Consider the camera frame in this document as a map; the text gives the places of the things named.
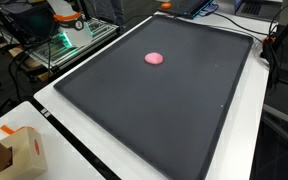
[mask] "white table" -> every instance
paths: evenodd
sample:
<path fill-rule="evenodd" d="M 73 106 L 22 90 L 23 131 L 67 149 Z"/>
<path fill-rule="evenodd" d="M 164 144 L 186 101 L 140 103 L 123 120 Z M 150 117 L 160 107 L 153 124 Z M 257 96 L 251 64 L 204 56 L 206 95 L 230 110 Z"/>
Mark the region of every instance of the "white table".
<path fill-rule="evenodd" d="M 246 28 L 263 33 L 268 32 L 269 23 L 225 15 Z M 196 18 L 191 22 L 239 29 L 216 15 Z M 123 37 L 118 38 L 36 93 L 34 98 L 123 180 L 165 179 L 165 176 L 106 132 L 53 88 L 55 83 L 121 38 Z M 206 179 L 249 179 L 268 78 L 266 61 L 259 58 L 260 49 L 261 46 L 257 43 L 249 54 Z"/>
<path fill-rule="evenodd" d="M 29 102 L 0 118 L 0 127 L 31 126 L 41 134 L 48 171 L 36 180 L 105 179 Z M 0 140 L 8 135 L 0 130 Z"/>

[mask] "pink object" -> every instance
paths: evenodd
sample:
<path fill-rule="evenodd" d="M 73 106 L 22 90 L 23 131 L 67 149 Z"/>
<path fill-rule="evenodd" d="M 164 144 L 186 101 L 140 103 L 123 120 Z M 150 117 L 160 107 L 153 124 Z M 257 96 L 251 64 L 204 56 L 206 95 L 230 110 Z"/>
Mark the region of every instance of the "pink object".
<path fill-rule="evenodd" d="M 161 64 L 163 62 L 163 56 L 156 52 L 149 53 L 145 56 L 145 61 L 150 64 Z"/>

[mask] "desk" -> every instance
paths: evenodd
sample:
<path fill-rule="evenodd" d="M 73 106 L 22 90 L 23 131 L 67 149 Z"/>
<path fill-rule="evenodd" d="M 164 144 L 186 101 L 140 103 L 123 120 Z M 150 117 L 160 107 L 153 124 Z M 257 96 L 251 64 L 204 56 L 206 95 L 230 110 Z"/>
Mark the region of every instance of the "desk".
<path fill-rule="evenodd" d="M 29 103 L 24 102 L 0 118 L 0 127 L 35 128 L 42 137 L 48 171 L 36 180 L 105 178 Z M 0 140 L 7 134 L 0 130 Z"/>
<path fill-rule="evenodd" d="M 263 33 L 268 31 L 269 23 L 267 22 L 236 17 L 229 14 L 225 15 L 246 28 Z M 198 24 L 209 24 L 239 29 L 229 21 L 216 15 L 188 21 Z M 261 39 L 264 38 L 263 36 L 256 34 L 253 35 Z M 51 114 L 53 114 L 53 116 L 55 116 L 64 126 L 66 126 L 121 179 L 166 179 L 165 176 L 129 150 L 121 142 L 116 140 L 91 118 L 83 114 L 79 109 L 57 93 L 53 88 L 55 83 L 85 64 L 87 61 L 90 61 L 93 57 L 124 36 L 118 38 L 36 93 L 34 98 Z M 259 58 L 260 49 L 260 45 L 255 44 L 249 54 L 206 179 L 249 179 L 268 78 L 266 61 Z"/>

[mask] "floor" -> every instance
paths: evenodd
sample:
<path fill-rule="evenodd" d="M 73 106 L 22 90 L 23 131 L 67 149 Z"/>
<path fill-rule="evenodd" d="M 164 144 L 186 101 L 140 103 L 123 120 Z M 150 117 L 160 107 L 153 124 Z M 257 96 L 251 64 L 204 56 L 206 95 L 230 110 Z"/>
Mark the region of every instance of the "floor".
<path fill-rule="evenodd" d="M 152 14 L 159 3 L 154 0 L 124 0 L 125 19 L 130 20 L 136 15 Z M 127 29 L 141 22 L 145 17 L 134 17 L 128 21 Z M 0 54 L 0 104 L 7 98 L 16 100 L 14 84 L 8 74 L 7 67 L 11 58 Z M 45 86 L 41 82 L 30 83 L 27 78 L 19 73 L 19 82 L 27 93 L 21 92 L 24 99 L 30 100 L 34 92 Z M 272 129 L 261 123 L 256 144 L 253 170 L 251 179 L 255 180 L 284 180 L 288 179 L 288 143 L 278 136 Z"/>

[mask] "white surface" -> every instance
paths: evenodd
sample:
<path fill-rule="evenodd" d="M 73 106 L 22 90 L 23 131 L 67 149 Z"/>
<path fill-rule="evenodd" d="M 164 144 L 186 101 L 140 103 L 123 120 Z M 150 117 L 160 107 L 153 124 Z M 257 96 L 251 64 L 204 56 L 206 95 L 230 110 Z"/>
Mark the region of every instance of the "white surface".
<path fill-rule="evenodd" d="M 13 130 L 31 126 L 41 134 L 48 171 L 36 180 L 105 179 L 29 102 L 1 117 L 2 125 Z M 0 140 L 5 137 L 0 130 Z"/>
<path fill-rule="evenodd" d="M 227 16 L 247 28 L 268 32 L 269 24 L 266 22 Z M 238 29 L 229 21 L 215 15 L 196 18 L 193 22 Z M 107 47 L 36 93 L 34 98 L 123 180 L 165 179 L 165 176 L 116 140 L 53 88 L 55 83 Z M 207 174 L 209 180 L 249 179 L 268 77 L 265 60 L 258 56 L 259 50 L 260 45 L 257 43 L 252 48 L 245 64 Z"/>

